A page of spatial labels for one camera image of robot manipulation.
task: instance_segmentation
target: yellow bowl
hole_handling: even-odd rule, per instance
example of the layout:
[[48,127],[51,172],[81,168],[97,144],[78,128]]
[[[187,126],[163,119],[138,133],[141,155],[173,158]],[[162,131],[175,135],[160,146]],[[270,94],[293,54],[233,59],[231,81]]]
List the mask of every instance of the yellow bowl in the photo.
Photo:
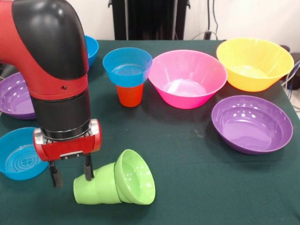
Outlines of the yellow bowl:
[[287,50],[257,38],[227,40],[217,48],[217,58],[227,70],[228,82],[251,92],[266,90],[294,66]]

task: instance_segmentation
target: purple bowl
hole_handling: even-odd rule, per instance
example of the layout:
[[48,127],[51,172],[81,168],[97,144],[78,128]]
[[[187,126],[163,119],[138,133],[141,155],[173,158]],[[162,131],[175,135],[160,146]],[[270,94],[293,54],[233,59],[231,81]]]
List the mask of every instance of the purple bowl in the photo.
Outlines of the purple bowl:
[[211,118],[228,145],[250,155],[277,151],[293,135],[292,123],[285,112],[258,97],[225,98],[215,105]]
[[31,98],[21,73],[0,82],[0,111],[22,120],[35,119]]

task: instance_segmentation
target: orange cup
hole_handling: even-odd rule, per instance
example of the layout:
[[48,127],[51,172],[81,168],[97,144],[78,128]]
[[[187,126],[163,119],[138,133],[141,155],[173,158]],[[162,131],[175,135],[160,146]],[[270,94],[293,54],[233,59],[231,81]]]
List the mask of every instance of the orange cup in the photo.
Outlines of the orange cup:
[[143,97],[144,84],[130,88],[124,88],[120,86],[116,87],[119,100],[123,106],[136,107],[141,103]]

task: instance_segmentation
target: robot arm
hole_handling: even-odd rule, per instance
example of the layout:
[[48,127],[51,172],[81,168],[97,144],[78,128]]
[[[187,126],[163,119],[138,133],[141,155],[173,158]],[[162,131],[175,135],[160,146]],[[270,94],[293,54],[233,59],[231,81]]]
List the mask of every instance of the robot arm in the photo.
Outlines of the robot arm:
[[0,60],[22,73],[39,129],[36,151],[49,161],[54,186],[62,180],[55,160],[86,155],[86,179],[93,177],[90,153],[100,149],[101,129],[90,118],[88,58],[80,20],[65,0],[0,0]]

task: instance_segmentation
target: plastic cup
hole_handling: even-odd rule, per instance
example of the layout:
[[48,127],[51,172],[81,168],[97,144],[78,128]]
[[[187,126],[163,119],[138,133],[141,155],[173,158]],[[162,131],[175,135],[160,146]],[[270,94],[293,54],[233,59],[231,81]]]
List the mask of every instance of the plastic cup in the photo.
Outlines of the plastic cup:
[[125,107],[136,107],[142,101],[144,84],[132,88],[117,87],[121,104]]
[[114,165],[110,163],[94,170],[95,177],[91,181],[87,181],[84,174],[76,178],[73,183],[76,202],[87,205],[121,203],[114,179]]
[[109,79],[117,86],[121,104],[135,107],[143,97],[143,84],[149,75],[152,56],[139,48],[119,48],[109,52],[103,66]]
[[151,204],[155,199],[155,183],[149,167],[135,151],[127,149],[115,165],[115,180],[122,202]]

